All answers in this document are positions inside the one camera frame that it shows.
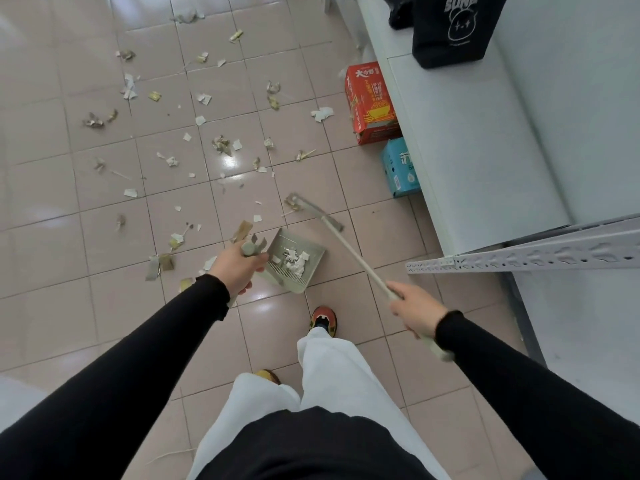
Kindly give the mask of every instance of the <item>broom handle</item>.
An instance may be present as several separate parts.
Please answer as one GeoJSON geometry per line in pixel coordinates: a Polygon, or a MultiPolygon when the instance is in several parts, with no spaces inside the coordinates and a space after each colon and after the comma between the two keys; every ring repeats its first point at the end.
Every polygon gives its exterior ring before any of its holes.
{"type": "MultiPolygon", "coordinates": [[[[395,300],[395,299],[402,299],[402,297],[399,296],[398,294],[396,294],[394,291],[389,290],[389,288],[387,287],[385,282],[382,281],[382,279],[373,270],[373,268],[371,266],[369,266],[366,261],[364,261],[362,256],[360,256],[356,252],[356,250],[351,247],[349,242],[344,238],[344,236],[340,233],[340,231],[338,231],[338,229],[336,229],[331,224],[331,222],[329,222],[329,219],[327,219],[325,216],[322,216],[322,217],[320,217],[320,220],[322,222],[324,222],[324,225],[329,227],[329,230],[333,233],[333,235],[336,236],[340,240],[340,242],[342,243],[342,245],[345,248],[347,248],[347,250],[351,253],[351,255],[354,257],[354,259],[356,259],[356,261],[362,266],[362,268],[367,272],[367,274],[371,277],[371,279],[378,285],[380,290],[384,291],[384,293],[387,295],[387,298],[390,301],[395,300]]],[[[450,362],[450,361],[453,360],[453,354],[451,352],[442,350],[440,348],[440,346],[437,345],[437,343],[434,341],[434,339],[432,339],[430,337],[427,337],[426,335],[420,335],[420,338],[423,339],[423,341],[429,346],[431,351],[434,354],[436,354],[436,356],[440,360],[442,360],[444,362],[450,362]]]]}

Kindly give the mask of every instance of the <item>blue box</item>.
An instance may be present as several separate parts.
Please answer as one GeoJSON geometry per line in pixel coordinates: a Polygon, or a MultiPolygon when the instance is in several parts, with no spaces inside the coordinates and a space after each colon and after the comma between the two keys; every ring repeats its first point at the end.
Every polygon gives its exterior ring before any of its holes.
{"type": "Polygon", "coordinates": [[[380,153],[389,190],[394,197],[402,197],[420,191],[420,182],[404,138],[390,139],[380,153]]]}

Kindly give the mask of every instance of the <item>red box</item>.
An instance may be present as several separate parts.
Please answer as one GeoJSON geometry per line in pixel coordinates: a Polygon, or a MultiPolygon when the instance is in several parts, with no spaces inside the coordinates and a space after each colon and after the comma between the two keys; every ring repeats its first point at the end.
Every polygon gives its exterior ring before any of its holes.
{"type": "Polygon", "coordinates": [[[402,136],[394,105],[377,62],[347,68],[344,91],[351,108],[358,144],[402,136]]]}

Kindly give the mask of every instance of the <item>black sleeve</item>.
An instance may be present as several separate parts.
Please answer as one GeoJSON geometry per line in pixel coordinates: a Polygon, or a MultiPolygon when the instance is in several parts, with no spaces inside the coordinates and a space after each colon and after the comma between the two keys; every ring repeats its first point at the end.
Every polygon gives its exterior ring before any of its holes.
{"type": "Polygon", "coordinates": [[[450,312],[436,342],[482,393],[548,480],[640,477],[640,428],[450,312]]]}
{"type": "Polygon", "coordinates": [[[119,479],[229,293],[203,275],[0,435],[6,479],[119,479]]]}

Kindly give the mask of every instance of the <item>white pants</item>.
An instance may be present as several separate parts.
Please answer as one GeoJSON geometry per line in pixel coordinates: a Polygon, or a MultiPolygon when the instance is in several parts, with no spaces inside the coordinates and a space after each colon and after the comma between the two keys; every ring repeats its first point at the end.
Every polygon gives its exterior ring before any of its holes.
{"type": "Polygon", "coordinates": [[[290,386],[278,386],[254,374],[237,377],[220,416],[198,446],[187,480],[195,480],[252,421],[276,411],[296,412],[314,406],[377,422],[436,479],[450,480],[355,345],[332,339],[324,328],[316,327],[298,341],[298,360],[303,369],[302,400],[290,386]]]}

